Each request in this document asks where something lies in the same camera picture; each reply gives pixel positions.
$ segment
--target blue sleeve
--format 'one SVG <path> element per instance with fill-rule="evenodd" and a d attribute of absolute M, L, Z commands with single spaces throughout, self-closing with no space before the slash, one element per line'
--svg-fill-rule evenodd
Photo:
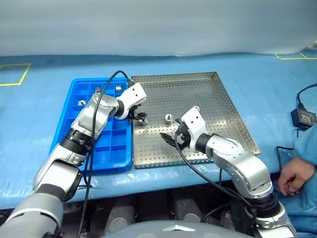
<path fill-rule="evenodd" d="M 294 149 L 302 159 L 317 165 L 317 125 L 303 132 L 294 142 Z"/>

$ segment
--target black power adapter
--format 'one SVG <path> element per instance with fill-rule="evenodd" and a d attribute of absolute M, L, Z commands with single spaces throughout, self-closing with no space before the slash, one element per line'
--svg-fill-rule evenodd
<path fill-rule="evenodd" d="M 304 109 L 296 108 L 291 112 L 291 116 L 293 125 L 300 129 L 308 129 L 317 124 L 316 114 Z"/>

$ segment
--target robotic arm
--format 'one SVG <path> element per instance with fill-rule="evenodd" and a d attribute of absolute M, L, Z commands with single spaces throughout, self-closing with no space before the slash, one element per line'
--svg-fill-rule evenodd
<path fill-rule="evenodd" d="M 246 198 L 256 211 L 255 227 L 262 238 L 297 237 L 282 203 L 277 201 L 273 191 L 270 174 L 265 164 L 257 157 L 246 152 L 242 145 L 233 140 L 209 135 L 206 123 L 199 108 L 193 107 L 185 113 L 177 133 L 185 141 L 180 148 L 189 147 L 193 152 L 202 152 L 214 163 L 226 171 L 237 191 Z M 169 135 L 163 139 L 175 146 Z M 252 218 L 249 208 L 245 209 Z"/>
<path fill-rule="evenodd" d="M 103 94 L 96 115 L 95 138 L 91 138 L 93 114 L 99 96 L 100 89 L 96 89 L 63 141 L 54 147 L 34 178 L 34 193 L 24 199 L 0 227 L 1 237 L 61 236 L 62 202 L 71 199 L 77 190 L 81 180 L 78 166 L 84 163 L 91 141 L 99 137 L 110 116 L 125 119 L 146 99 L 139 83 L 117 98 Z"/>

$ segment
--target perforated metal tray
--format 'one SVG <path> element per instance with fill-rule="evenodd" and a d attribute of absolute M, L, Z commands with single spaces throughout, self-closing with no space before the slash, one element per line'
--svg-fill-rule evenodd
<path fill-rule="evenodd" d="M 163 141 L 160 132 L 174 137 L 178 124 L 164 124 L 166 114 L 180 118 L 193 106 L 200 107 L 208 132 L 239 141 L 251 154 L 260 154 L 216 72 L 133 76 L 141 83 L 147 100 L 140 110 L 149 124 L 133 123 L 134 165 L 136 168 L 180 165 L 184 162 L 174 147 Z M 192 163 L 211 162 L 202 153 L 184 149 Z"/>

